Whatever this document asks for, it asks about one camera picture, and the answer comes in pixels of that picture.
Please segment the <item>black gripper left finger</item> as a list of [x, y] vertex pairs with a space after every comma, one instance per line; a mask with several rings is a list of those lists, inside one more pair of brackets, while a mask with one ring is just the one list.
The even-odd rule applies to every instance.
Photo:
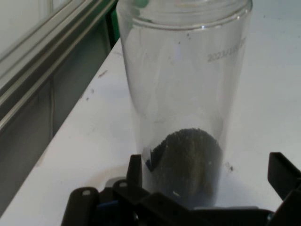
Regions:
[[190, 211], [160, 193], [142, 188], [142, 160], [130, 157], [125, 179], [98, 191], [74, 190], [65, 209], [67, 226], [193, 226]]

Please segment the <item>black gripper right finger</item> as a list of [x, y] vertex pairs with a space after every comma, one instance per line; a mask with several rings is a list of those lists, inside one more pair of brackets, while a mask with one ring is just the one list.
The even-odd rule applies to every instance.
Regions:
[[282, 203], [269, 220], [269, 226], [301, 224], [301, 171], [282, 153], [270, 153], [268, 182]]

